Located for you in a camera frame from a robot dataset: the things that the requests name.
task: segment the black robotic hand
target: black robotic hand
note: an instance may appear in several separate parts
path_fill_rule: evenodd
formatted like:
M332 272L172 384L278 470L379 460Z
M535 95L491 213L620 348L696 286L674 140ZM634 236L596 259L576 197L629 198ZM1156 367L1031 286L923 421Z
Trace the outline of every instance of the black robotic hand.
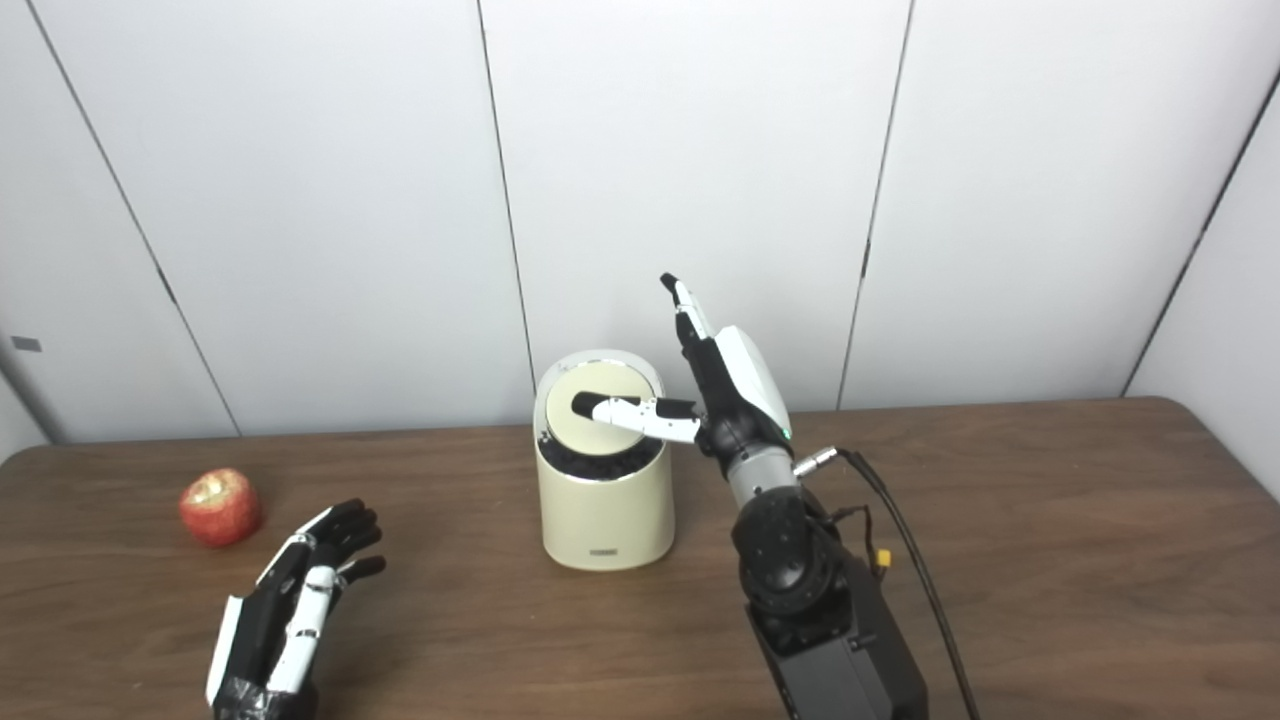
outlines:
M311 720L311 661L347 587L381 573L380 555L349 560L383 537L378 514L348 500L280 546L247 597L229 597L205 698L214 720Z

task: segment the red apple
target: red apple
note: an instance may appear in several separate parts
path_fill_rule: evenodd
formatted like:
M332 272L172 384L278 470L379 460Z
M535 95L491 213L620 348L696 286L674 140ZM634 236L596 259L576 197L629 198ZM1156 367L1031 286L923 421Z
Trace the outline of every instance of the red apple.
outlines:
M178 512L191 534L209 547L242 541L262 524L253 486L232 468L210 470L191 483Z

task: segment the cream-colored container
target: cream-colored container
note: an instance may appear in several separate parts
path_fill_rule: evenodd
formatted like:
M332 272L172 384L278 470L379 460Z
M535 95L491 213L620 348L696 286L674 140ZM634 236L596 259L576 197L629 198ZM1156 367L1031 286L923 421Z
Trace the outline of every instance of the cream-colored container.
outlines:
M534 402L543 547L579 570L646 565L676 538L671 452L662 441L573 414L581 391L646 400L662 396L662 380L620 350L576 352L543 375Z

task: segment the brown tabletop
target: brown tabletop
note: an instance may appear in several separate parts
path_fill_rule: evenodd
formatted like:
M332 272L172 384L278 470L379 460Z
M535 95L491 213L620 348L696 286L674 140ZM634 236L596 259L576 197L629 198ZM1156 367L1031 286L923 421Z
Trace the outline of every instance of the brown tabletop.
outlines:
M1280 714L1280 509L1162 400L818 413L796 450L860 448L932 566L987 720ZM221 551L177 498L232 465L266 527ZM0 716L206 717L221 605L278 544L352 496L390 562L332 618L321 716L777 720L714 462L675 455L662 561L590 574L541 550L527 428L29 450L0 469ZM872 498L832 465L828 507ZM963 707L915 575L884 592L929 684Z

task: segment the metal connector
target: metal connector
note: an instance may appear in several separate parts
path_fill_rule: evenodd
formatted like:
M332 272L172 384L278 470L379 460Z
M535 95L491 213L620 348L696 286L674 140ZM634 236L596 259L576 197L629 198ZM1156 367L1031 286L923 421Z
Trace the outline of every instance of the metal connector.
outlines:
M791 473L797 480L803 480L804 478L814 474L818 468L822 468L835 460L837 455L838 452L836 452L835 447L824 447L809 457L796 461L796 464L791 466Z

